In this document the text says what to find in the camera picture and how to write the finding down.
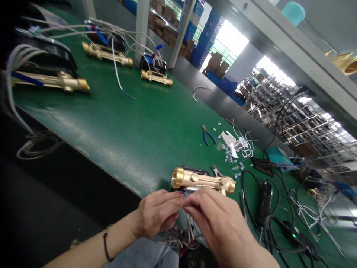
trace metal shelving unit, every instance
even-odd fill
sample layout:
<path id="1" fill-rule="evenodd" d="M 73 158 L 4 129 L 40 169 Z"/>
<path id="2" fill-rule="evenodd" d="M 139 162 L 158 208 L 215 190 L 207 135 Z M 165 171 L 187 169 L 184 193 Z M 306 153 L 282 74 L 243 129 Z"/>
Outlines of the metal shelving unit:
<path id="1" fill-rule="evenodd" d="M 263 75 L 262 79 L 262 73 L 264 70 L 255 69 L 244 80 L 248 92 L 244 108 L 274 131 L 281 108 L 298 88 L 279 83 L 274 76 Z M 290 141 L 293 146 L 307 144 L 315 153 L 306 161 L 316 168 L 333 173 L 357 170 L 357 141 L 345 138 L 348 133 L 333 118 L 326 118 L 326 113 L 316 108 L 316 104 L 300 102 L 301 97 L 308 98 L 303 93 L 288 107 L 284 118 L 279 118 L 278 138 Z"/>

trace teal object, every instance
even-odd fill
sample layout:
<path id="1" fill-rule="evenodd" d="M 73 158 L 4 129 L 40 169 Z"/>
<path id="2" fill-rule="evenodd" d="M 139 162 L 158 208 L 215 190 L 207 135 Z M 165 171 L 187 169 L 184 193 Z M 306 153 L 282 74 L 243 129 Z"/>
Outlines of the teal object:
<path id="1" fill-rule="evenodd" d="M 296 2 L 287 3 L 282 14 L 295 26 L 305 19 L 305 9 Z"/>
<path id="2" fill-rule="evenodd" d="M 292 165 L 293 163 L 290 161 L 290 159 L 288 158 L 287 154 L 280 149 L 279 147 L 270 147 L 267 150 L 267 154 L 268 157 L 270 159 L 271 162 L 273 163 L 277 163 L 277 164 L 288 164 L 288 165 Z M 281 167 L 280 170 L 282 172 L 288 172 L 288 171 L 292 171 L 296 169 L 296 167 Z"/>

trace wire cutters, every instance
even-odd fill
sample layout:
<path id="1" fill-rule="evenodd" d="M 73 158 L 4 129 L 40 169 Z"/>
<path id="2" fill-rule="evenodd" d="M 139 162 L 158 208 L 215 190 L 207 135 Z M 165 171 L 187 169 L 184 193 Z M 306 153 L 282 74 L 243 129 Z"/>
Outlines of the wire cutters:
<path id="1" fill-rule="evenodd" d="M 202 129 L 203 129 L 203 139 L 205 141 L 205 144 L 208 145 L 208 142 L 206 140 L 206 133 L 208 134 L 208 136 L 211 137 L 211 139 L 213 140 L 213 142 L 216 144 L 216 140 L 215 138 L 213 138 L 213 136 L 207 131 L 206 127 L 204 125 L 202 125 Z"/>
<path id="2" fill-rule="evenodd" d="M 216 165 L 211 166 L 211 170 L 215 173 L 216 177 L 224 177 L 216 168 Z"/>

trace blue jeans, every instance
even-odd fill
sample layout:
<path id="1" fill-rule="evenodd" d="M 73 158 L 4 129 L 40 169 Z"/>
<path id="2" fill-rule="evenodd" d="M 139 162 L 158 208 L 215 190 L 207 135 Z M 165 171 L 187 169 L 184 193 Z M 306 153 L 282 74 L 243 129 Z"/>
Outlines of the blue jeans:
<path id="1" fill-rule="evenodd" d="M 179 259 L 178 252 L 172 248 L 142 237 L 116 256 L 105 267 L 178 268 Z"/>

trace green workbench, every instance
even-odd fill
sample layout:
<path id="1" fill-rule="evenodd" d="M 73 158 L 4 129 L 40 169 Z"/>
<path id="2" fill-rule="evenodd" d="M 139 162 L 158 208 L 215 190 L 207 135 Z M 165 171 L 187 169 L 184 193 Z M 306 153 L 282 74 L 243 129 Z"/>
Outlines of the green workbench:
<path id="1" fill-rule="evenodd" d="M 82 23 L 79 18 L 69 16 L 64 11 L 50 10 L 69 24 Z M 172 171 L 181 165 L 210 170 L 210 165 L 215 164 L 225 176 L 233 177 L 232 167 L 235 165 L 224 162 L 224 151 L 218 150 L 220 143 L 223 143 L 218 135 L 224 130 L 233 134 L 232 125 L 202 101 L 201 104 L 196 102 L 191 91 L 175 77 L 168 74 L 173 85 L 165 87 L 141 80 L 140 70 L 136 67 L 117 64 L 124 90 L 136 98 L 131 100 L 118 86 L 112 61 L 87 57 L 81 44 L 86 41 L 83 37 L 71 36 L 60 41 L 71 49 L 79 75 L 90 86 L 90 94 L 75 92 L 71 95 L 60 89 L 16 87 L 13 91 L 17 106 L 140 197 L 158 189 L 169 190 Z M 209 146 L 205 145 L 201 125 L 205 125 L 215 136 L 217 145 L 209 137 Z M 254 148 L 254 156 L 261 157 L 261 150 Z M 250 159 L 243 163 L 260 182 L 267 179 L 250 167 Z M 284 175 L 284 180 L 288 189 L 298 185 L 290 175 Z M 273 181 L 282 193 L 276 215 L 282 220 L 290 220 L 291 212 L 282 184 L 277 177 Z M 255 214 L 258 186 L 250 174 L 247 174 L 245 184 L 247 199 Z M 238 185 L 236 191 L 228 196 L 238 201 L 240 188 Z M 304 191 L 299 194 L 302 202 L 311 201 Z M 259 239 L 249 217 L 248 223 Z M 273 225 L 279 246 L 291 248 L 281 231 Z M 296 219 L 296 225 L 312 239 L 299 219 Z M 350 232 L 346 233 L 345 239 L 353 239 Z M 352 267 L 351 261 L 340 255 L 323 231 L 319 245 L 322 245 L 322 249 L 318 246 L 318 250 L 330 267 Z M 283 254 L 290 267 L 302 267 L 297 254 Z M 284 267 L 276 251 L 274 256 Z M 305 258 L 305 261 L 309 267 L 309 259 Z M 324 265 L 315 261 L 315 267 Z"/>

